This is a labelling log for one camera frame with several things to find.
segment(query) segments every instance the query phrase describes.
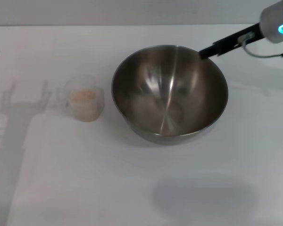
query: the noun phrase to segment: bowl rim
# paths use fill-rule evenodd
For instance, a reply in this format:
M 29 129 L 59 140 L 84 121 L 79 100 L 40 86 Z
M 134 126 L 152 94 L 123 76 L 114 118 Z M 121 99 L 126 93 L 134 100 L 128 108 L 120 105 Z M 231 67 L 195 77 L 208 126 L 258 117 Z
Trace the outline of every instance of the bowl rim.
M 223 112 L 225 111 L 226 106 L 227 106 L 227 103 L 228 103 L 228 85 L 227 85 L 225 76 L 224 76 L 224 74 L 222 73 L 222 71 L 220 70 L 220 68 L 219 68 L 211 59 L 208 58 L 208 59 L 205 59 L 205 60 L 208 60 L 208 61 L 210 61 L 211 63 L 213 63 L 213 64 L 216 66 L 216 68 L 220 71 L 220 73 L 222 74 L 223 79 L 224 79 L 224 81 L 225 81 L 225 86 L 226 86 L 226 100 L 225 100 L 224 107 L 223 107 L 222 111 L 220 112 L 220 114 L 219 114 L 209 125 L 207 125 L 206 127 L 202 128 L 202 129 L 199 129 L 199 130 L 197 130 L 197 131 L 195 131 L 195 132 L 187 133 L 187 134 L 180 134 L 180 135 L 162 135 L 162 134 L 159 134 L 159 133 L 149 132 L 149 131 L 145 130 L 144 128 L 141 128 L 141 127 L 138 127 L 138 126 L 134 125 L 129 119 L 127 119 L 126 116 L 124 116 L 124 114 L 121 112 L 121 110 L 120 110 L 119 107 L 117 106 L 117 103 L 116 103 L 115 98 L 114 98 L 114 95 L 113 95 L 113 83 L 114 83 L 114 80 L 115 80 L 115 77 L 116 77 L 116 73 L 117 73 L 118 69 L 121 67 L 121 65 L 122 65 L 128 58 L 130 58 L 131 56 L 133 56 L 133 55 L 135 55 L 135 54 L 137 54 L 137 53 L 139 53 L 139 52 L 145 51 L 145 50 L 147 50 L 147 49 L 149 49 L 149 48 L 166 47 L 166 46 L 184 48 L 184 49 L 191 50 L 191 51 L 194 51 L 194 52 L 197 52 L 197 53 L 198 53 L 198 51 L 196 51 L 196 50 L 193 50 L 193 49 L 188 48 L 188 47 L 180 46 L 180 45 L 156 45 L 156 46 L 145 47 L 145 48 L 142 48 L 142 49 L 140 49 L 140 50 L 135 51 L 134 53 L 132 53 L 132 54 L 130 54 L 129 56 L 127 56 L 127 57 L 119 64 L 119 66 L 117 67 L 117 69 L 115 70 L 115 72 L 114 72 L 114 74 L 113 74 L 112 82 L 111 82 L 111 95 L 112 95 L 113 103 L 114 103 L 114 105 L 116 106 L 118 112 L 120 112 L 120 114 L 121 114 L 122 117 L 126 120 L 127 123 L 129 123 L 131 126 L 135 127 L 136 129 L 142 130 L 144 133 L 148 133 L 148 134 L 150 134 L 150 135 L 155 135 L 155 136 L 158 136 L 158 137 L 170 137 L 170 138 L 172 138 L 172 137 L 190 137 L 190 136 L 192 136 L 192 135 L 196 135 L 196 134 L 198 134 L 198 133 L 200 133 L 200 132 L 206 130 L 206 129 L 209 128 L 211 125 L 213 125 L 213 124 L 221 117 L 221 115 L 222 115 Z

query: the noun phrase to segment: stainless steel bowl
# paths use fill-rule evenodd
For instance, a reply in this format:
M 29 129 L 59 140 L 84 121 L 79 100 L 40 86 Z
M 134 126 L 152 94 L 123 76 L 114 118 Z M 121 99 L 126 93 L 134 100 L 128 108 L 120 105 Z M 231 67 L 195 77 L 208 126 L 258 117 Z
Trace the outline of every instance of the stainless steel bowl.
M 180 46 L 139 50 L 112 80 L 112 97 L 132 129 L 159 144 L 175 144 L 212 125 L 228 99 L 226 80 L 209 59 Z

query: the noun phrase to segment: white surface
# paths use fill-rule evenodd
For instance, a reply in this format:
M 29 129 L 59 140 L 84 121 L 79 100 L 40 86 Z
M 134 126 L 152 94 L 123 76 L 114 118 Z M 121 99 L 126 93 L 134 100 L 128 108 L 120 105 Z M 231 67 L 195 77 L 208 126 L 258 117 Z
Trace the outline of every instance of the white surface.
M 257 23 L 279 0 L 0 0 L 0 25 Z
M 228 106 L 187 144 L 139 138 L 110 94 L 114 71 L 134 51 L 200 50 L 244 27 L 0 27 L 0 226 L 283 226 L 283 59 L 242 49 L 213 57 Z M 283 43 L 250 48 L 270 54 Z M 55 102 L 56 89 L 83 73 L 105 94 L 92 123 L 62 115 Z M 42 112 L 44 82 L 52 94 Z

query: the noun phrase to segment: white wall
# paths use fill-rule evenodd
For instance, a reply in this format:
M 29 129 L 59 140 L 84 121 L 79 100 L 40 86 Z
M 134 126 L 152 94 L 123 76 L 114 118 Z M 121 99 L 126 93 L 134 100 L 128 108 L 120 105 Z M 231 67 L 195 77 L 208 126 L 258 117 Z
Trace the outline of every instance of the white wall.
M 0 25 L 256 23 L 278 0 L 0 0 Z

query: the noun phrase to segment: plastic cup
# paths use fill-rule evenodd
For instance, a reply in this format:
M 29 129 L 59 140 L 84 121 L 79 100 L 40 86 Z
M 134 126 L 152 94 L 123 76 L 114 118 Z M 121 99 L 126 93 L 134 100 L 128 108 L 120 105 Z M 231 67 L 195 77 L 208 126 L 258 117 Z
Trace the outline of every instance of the plastic cup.
M 67 100 L 74 116 L 80 121 L 98 118 L 95 78 L 91 75 L 75 76 L 65 85 Z

